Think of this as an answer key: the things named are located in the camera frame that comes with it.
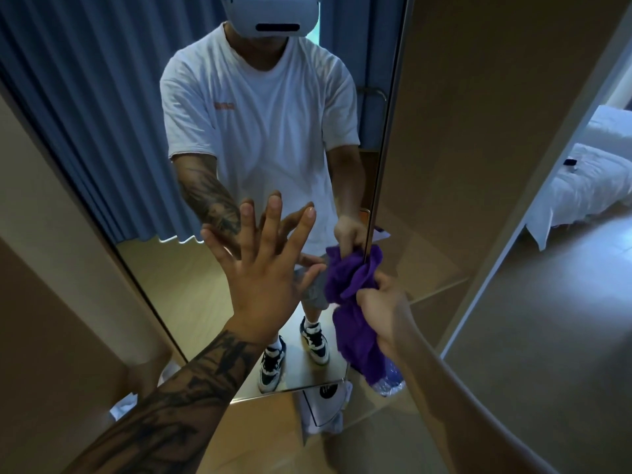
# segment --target white bed sheet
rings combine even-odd
[[[578,143],[632,161],[632,111],[599,106]]]
[[[546,248],[551,227],[599,214],[617,201],[632,201],[632,162],[592,146],[576,144],[569,158],[576,169],[562,166],[543,188],[526,216],[526,229]]]

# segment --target curtain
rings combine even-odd
[[[219,0],[0,0],[0,76],[113,243],[199,232],[159,80],[224,20]]]
[[[322,0],[320,45],[347,66],[357,87],[388,95],[405,0]],[[378,150],[385,102],[372,90],[358,94],[362,147]]]

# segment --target orange logo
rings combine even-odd
[[[214,102],[213,106],[215,106],[216,110],[234,110],[235,109],[234,103],[218,103],[218,102]]]

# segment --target purple towel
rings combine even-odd
[[[367,324],[356,303],[355,294],[364,287],[377,287],[373,273],[382,262],[382,250],[372,246],[367,264],[363,263],[364,253],[361,251],[345,259],[340,259],[338,247],[327,248],[327,254],[329,270],[325,297],[328,302],[339,305],[334,311],[338,351],[369,385],[373,385],[386,375],[385,358],[377,347],[375,331]]]

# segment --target headset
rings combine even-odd
[[[228,21],[244,38],[306,37],[320,0],[221,0]]]

